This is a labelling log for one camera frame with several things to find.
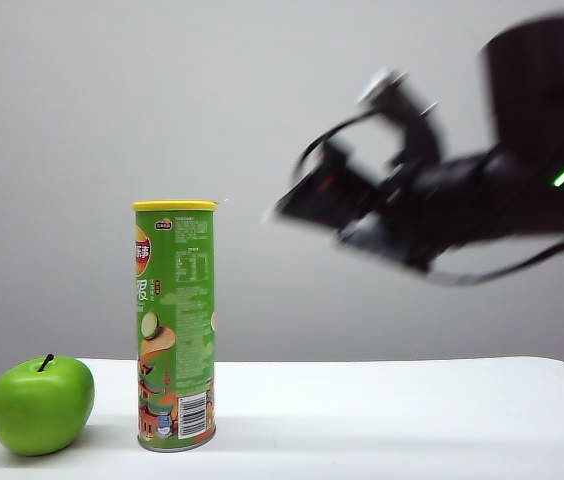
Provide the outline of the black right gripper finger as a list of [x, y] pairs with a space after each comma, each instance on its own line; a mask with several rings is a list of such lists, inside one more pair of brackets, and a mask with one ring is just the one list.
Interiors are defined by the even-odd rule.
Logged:
[[380, 205], [380, 192], [348, 164], [349, 152], [334, 142], [321, 147], [318, 165], [274, 206], [286, 219], [341, 230]]

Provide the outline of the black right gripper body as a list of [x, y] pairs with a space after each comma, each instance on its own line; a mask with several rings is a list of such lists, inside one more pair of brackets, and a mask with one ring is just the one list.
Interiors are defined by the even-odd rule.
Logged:
[[433, 261], [455, 236], [455, 212], [444, 190], [450, 178], [446, 164], [403, 166], [381, 188], [387, 199], [380, 217], [401, 235], [417, 240], [433, 254]]

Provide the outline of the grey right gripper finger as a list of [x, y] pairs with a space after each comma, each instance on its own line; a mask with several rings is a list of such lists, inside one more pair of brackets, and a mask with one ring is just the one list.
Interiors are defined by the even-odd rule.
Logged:
[[346, 248], [381, 258], [411, 273], [428, 276], [433, 254], [417, 240], [401, 235], [374, 214], [349, 222], [339, 229], [336, 238]]

